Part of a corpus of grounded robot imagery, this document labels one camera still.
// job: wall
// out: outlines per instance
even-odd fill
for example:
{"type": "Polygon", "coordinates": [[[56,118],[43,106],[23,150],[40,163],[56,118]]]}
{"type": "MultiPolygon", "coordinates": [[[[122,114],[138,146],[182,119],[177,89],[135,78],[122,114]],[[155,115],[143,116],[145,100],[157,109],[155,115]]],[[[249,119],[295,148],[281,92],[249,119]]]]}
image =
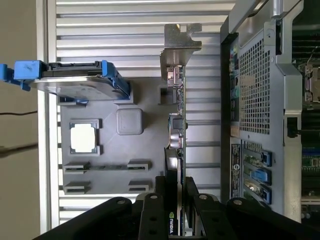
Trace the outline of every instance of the wall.
{"type": "MultiPolygon", "coordinates": [[[[36,0],[0,1],[0,63],[37,58],[36,0]]],[[[37,109],[37,91],[0,82],[0,112],[37,109]]],[[[0,146],[38,141],[37,115],[0,116],[0,146]]],[[[40,232],[38,150],[0,158],[0,239],[32,239],[40,232]]]]}

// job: metal grille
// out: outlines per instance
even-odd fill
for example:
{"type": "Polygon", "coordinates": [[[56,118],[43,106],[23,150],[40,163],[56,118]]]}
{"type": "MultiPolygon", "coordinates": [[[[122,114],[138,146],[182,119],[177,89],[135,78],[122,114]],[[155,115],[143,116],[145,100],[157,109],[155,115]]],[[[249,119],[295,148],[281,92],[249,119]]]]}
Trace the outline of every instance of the metal grille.
{"type": "Polygon", "coordinates": [[[260,40],[239,58],[240,130],[270,134],[270,51],[260,40]]]}
{"type": "Polygon", "coordinates": [[[262,145],[254,142],[243,141],[243,147],[250,151],[260,153],[262,149],[262,145]]]}

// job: metal pcie bracket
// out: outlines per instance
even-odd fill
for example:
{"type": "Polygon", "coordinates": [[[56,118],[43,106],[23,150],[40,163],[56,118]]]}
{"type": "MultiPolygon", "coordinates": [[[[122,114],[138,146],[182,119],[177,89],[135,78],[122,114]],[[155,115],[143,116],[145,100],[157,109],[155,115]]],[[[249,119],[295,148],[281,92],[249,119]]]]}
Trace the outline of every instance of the metal pcie bracket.
{"type": "Polygon", "coordinates": [[[186,32],[181,32],[179,24],[164,25],[164,50],[160,54],[162,80],[167,80],[167,68],[187,65],[191,55],[201,50],[202,42],[193,41],[191,35],[202,31],[200,23],[186,25],[186,32]]]}

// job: sticker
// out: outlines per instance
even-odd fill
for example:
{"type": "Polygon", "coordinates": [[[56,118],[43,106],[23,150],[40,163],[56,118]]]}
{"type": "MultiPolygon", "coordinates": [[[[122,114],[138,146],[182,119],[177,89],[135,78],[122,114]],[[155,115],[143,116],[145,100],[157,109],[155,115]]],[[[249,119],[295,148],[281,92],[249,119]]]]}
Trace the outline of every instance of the sticker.
{"type": "Polygon", "coordinates": [[[170,212],[169,214],[169,235],[178,235],[178,220],[175,218],[175,214],[170,212]]]}
{"type": "Polygon", "coordinates": [[[230,198],[241,197],[240,144],[231,144],[230,198]]]}
{"type": "Polygon", "coordinates": [[[87,85],[46,86],[45,89],[49,93],[72,99],[105,100],[107,97],[95,87],[87,85]]]}

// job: connector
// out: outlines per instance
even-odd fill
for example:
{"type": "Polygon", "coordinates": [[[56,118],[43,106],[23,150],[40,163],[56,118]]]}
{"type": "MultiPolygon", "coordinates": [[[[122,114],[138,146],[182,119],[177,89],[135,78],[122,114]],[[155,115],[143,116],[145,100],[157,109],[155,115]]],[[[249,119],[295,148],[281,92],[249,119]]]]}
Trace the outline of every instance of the connector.
{"type": "Polygon", "coordinates": [[[261,151],[261,162],[266,167],[272,166],[272,153],[269,151],[261,151]]]}
{"type": "Polygon", "coordinates": [[[272,182],[271,182],[271,173],[270,173],[270,171],[268,171],[266,169],[258,169],[258,170],[255,170],[255,171],[251,171],[250,172],[250,177],[255,179],[255,180],[257,180],[257,181],[266,183],[268,185],[272,184],[272,182]]]}
{"type": "Polygon", "coordinates": [[[272,191],[263,184],[260,184],[260,196],[267,204],[271,204],[272,191]]]}

